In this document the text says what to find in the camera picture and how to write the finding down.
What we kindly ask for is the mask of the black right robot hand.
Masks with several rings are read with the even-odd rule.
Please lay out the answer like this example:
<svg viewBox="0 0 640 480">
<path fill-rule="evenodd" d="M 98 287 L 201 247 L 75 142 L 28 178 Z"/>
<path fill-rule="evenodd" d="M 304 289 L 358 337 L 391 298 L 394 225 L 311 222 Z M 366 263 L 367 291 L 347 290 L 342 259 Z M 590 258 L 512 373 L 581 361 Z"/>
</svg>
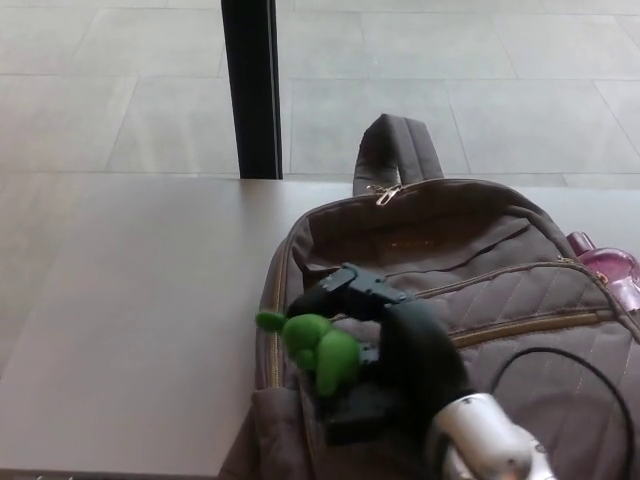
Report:
<svg viewBox="0 0 640 480">
<path fill-rule="evenodd" d="M 436 414 L 473 393 L 464 362 L 424 300 L 345 263 L 300 295 L 288 316 L 345 314 L 379 324 L 376 348 L 352 387 L 320 403 L 329 446 L 373 441 L 398 430 L 423 443 Z"/>
</svg>

